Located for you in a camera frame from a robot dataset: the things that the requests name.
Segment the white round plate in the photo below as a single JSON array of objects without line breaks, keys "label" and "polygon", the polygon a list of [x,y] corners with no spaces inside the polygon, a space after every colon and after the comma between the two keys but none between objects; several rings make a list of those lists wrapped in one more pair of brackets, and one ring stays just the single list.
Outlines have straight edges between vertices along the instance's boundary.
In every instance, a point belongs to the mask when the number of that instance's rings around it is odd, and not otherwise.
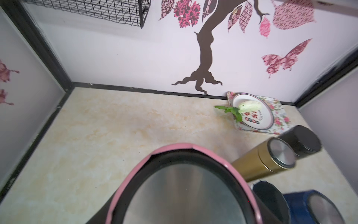
[{"label": "white round plate", "polygon": [[247,100],[261,102],[262,108],[254,112],[241,113],[243,125],[259,131],[270,129],[274,124],[274,115],[269,106],[259,97],[251,94],[239,93],[234,96],[232,106],[238,107],[241,102]]}]

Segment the gold thermos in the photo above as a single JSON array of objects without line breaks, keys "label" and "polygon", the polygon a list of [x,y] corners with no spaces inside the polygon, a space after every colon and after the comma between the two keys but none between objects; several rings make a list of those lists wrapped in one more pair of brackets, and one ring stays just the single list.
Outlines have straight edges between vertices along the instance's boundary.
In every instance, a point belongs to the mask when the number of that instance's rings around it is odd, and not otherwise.
[{"label": "gold thermos", "polygon": [[296,156],[289,144],[272,137],[233,161],[232,166],[251,182],[293,169]]}]

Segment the toy napa cabbage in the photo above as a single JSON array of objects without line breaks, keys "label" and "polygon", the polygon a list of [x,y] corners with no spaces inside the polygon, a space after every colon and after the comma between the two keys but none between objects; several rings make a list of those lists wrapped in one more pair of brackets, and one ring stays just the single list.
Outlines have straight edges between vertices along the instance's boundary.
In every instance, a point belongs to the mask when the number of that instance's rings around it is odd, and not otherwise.
[{"label": "toy napa cabbage", "polygon": [[262,103],[254,100],[247,100],[241,102],[238,105],[238,109],[240,113],[254,112],[260,110],[261,108],[262,108]]}]

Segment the blue thermos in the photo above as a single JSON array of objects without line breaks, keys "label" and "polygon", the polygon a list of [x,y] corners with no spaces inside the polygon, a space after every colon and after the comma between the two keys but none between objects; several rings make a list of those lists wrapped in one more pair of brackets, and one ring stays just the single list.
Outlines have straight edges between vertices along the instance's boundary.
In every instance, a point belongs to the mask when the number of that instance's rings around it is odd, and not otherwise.
[{"label": "blue thermos", "polygon": [[291,212],[292,224],[345,224],[336,205],[325,195],[308,190],[283,195]]}]

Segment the white thermos black lid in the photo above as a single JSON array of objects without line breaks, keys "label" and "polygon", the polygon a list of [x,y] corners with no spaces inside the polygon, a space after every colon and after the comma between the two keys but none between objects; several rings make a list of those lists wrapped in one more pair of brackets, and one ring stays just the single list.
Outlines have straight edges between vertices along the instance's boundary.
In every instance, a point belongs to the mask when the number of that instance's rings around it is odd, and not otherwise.
[{"label": "white thermos black lid", "polygon": [[279,189],[267,181],[259,181],[253,185],[253,192],[281,224],[291,224],[291,210]]}]

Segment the green plastic leaf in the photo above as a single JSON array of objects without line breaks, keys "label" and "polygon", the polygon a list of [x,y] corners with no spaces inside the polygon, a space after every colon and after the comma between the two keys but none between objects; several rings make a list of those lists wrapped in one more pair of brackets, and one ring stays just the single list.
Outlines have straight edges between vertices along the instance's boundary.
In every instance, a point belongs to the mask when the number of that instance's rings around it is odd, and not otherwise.
[{"label": "green plastic leaf", "polygon": [[242,115],[240,109],[237,107],[226,107],[226,106],[214,106],[214,108],[219,110],[224,110],[225,113],[231,113],[235,117],[236,123],[242,122]]}]

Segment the pink thermos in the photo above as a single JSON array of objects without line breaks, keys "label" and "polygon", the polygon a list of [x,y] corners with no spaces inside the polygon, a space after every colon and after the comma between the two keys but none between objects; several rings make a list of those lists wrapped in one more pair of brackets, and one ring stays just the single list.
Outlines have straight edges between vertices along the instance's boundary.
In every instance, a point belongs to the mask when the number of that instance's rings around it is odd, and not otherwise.
[{"label": "pink thermos", "polygon": [[91,224],[277,224],[239,172],[192,143],[154,150],[127,175]]}]

